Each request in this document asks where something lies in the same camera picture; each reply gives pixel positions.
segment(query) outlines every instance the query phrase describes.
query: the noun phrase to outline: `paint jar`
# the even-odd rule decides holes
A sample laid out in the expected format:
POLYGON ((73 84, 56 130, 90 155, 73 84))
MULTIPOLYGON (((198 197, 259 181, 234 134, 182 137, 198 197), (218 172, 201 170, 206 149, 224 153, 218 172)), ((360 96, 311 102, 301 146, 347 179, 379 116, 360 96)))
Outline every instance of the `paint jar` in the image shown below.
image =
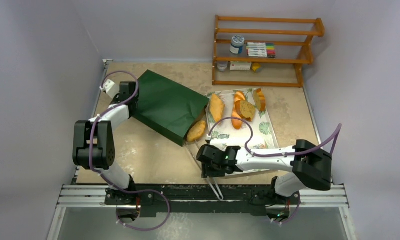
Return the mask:
POLYGON ((217 69, 219 72, 224 72, 228 68, 228 61, 218 61, 217 69))
POLYGON ((253 70, 253 72, 255 72, 255 73, 259 73, 260 71, 263 70, 263 68, 260 66, 260 64, 258 62, 253 62, 251 64, 251 70, 253 70))
POLYGON ((231 46, 229 51, 233 54, 240 54, 242 52, 242 47, 244 46, 244 37, 240 35, 235 35, 231 39, 231 46))

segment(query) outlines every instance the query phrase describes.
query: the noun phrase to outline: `floral tray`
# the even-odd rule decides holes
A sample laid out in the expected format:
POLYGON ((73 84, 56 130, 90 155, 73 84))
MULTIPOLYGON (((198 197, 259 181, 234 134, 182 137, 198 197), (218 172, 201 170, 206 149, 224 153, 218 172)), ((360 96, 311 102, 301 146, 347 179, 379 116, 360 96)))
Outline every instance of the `floral tray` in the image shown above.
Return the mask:
MULTIPOLYGON (((241 91, 244 93, 246 100, 255 105, 253 100, 253 91, 256 88, 244 88, 237 90, 226 90, 208 93, 206 96, 211 97, 212 94, 216 94, 225 104, 225 109, 223 110, 223 118, 230 117, 232 113, 232 108, 234 106, 234 94, 236 91, 241 91)), ((210 114, 209 108, 206 110, 207 126, 208 131, 215 124, 212 115, 210 114)), ((256 109, 256 114, 253 121, 250 122, 253 128, 253 139, 248 143, 248 147, 251 149, 276 149, 278 148, 278 143, 276 142, 275 133, 273 131, 272 123, 270 122, 269 114, 266 110, 258 111, 256 109)), ((227 146, 240 146, 243 147, 245 141, 250 138, 250 129, 245 123, 242 124, 241 129, 234 129, 231 120, 224 120, 218 126, 213 129, 211 133, 212 140, 211 145, 218 147, 221 150, 225 150, 227 146)), ((257 170, 245 171, 243 173, 257 172, 257 170)))

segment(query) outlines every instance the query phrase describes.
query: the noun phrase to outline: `white wall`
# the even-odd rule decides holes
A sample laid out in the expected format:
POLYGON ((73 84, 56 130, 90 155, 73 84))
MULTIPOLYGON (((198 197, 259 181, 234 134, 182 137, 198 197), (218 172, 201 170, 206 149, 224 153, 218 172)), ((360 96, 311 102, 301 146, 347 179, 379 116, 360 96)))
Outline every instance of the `white wall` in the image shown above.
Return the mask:
POLYGON ((104 59, 211 61, 214 16, 315 19, 335 0, 73 0, 104 59))
POLYGON ((400 0, 337 0, 305 71, 323 138, 343 123, 333 175, 361 239, 400 240, 400 0))
POLYGON ((45 239, 99 54, 70 0, 0 0, 0 239, 45 239))

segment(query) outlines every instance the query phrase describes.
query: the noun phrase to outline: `bread slice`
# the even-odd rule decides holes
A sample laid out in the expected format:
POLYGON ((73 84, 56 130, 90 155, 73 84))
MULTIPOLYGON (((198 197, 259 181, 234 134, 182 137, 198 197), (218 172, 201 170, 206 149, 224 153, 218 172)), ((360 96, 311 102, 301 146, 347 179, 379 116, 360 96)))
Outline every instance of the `bread slice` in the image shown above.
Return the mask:
POLYGON ((266 109, 265 96, 262 93, 262 89, 257 89, 253 91, 253 99, 256 104, 256 108, 261 112, 266 109))
POLYGON ((187 142, 193 142, 204 134, 206 129, 206 122, 204 120, 196 122, 191 129, 189 129, 187 134, 187 142))
POLYGON ((210 113, 212 114, 213 120, 215 122, 222 119, 223 109, 225 108, 225 104, 223 104, 222 100, 214 93, 210 98, 209 108, 210 108, 210 113))
POLYGON ((245 100, 245 96, 241 91, 236 91, 234 94, 234 103, 240 100, 245 100))
MULTIPOLYGON (((240 115, 238 115, 237 111, 235 110, 235 106, 232 108, 231 117, 236 117, 236 118, 239 118, 239 119, 241 118, 240 115)), ((233 126, 235 129, 238 130, 238 129, 241 128, 242 121, 237 120, 237 119, 231 119, 231 122, 232 122, 232 126, 233 126)))
POLYGON ((254 114, 256 113, 256 108, 253 104, 245 100, 240 100, 235 103, 235 111, 240 117, 251 122, 254 118, 254 114))
MULTIPOLYGON (((234 107, 232 108, 232 113, 231 113, 231 117, 236 117, 236 118, 241 118, 240 115, 237 114, 237 111, 235 110, 235 103, 239 102, 240 100, 245 100, 245 96, 241 91, 236 91, 234 94, 234 107)), ((235 129, 240 129, 241 125, 242 125, 242 121, 237 120, 237 119, 231 119, 232 122, 232 126, 235 129)))

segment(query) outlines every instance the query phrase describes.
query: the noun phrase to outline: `green paper bag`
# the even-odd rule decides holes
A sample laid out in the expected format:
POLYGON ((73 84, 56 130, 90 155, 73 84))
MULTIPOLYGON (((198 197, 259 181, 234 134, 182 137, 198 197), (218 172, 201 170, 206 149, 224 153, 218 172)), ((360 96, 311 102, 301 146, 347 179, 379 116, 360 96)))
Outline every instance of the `green paper bag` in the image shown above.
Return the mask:
POLYGON ((189 128, 205 113, 209 98, 150 70, 139 79, 138 121, 183 146, 189 128))

